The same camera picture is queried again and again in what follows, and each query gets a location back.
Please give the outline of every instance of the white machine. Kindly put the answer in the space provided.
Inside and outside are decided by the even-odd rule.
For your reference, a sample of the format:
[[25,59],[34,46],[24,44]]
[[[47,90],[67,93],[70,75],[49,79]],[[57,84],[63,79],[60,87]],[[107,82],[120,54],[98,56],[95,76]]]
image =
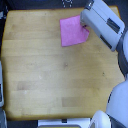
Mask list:
[[[110,48],[111,51],[117,50],[118,63],[125,81],[117,85],[111,92],[106,107],[106,113],[97,111],[87,128],[128,128],[128,29],[113,11],[102,0],[88,0],[85,9],[81,12],[81,25],[90,26],[97,36]],[[0,63],[0,107],[3,106],[3,83],[2,67]],[[68,119],[66,122],[61,120],[44,121],[44,125],[78,124],[82,128],[85,119]],[[6,128],[6,116],[0,108],[0,126]]]

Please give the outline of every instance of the wood grain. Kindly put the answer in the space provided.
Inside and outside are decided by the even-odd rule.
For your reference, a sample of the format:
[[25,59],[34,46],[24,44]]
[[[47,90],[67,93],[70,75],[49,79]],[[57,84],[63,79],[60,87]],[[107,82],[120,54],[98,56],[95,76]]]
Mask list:
[[59,20],[82,10],[8,13],[1,56],[8,119],[92,117],[105,111],[112,88],[124,79],[117,53],[90,28],[86,43],[61,47]]

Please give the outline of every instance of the pink towel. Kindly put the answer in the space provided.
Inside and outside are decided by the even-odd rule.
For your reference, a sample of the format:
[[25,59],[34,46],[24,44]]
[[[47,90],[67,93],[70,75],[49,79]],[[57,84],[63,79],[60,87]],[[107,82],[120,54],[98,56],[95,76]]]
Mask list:
[[80,15],[61,19],[60,30],[62,46],[83,43],[89,36],[89,31],[80,25]]

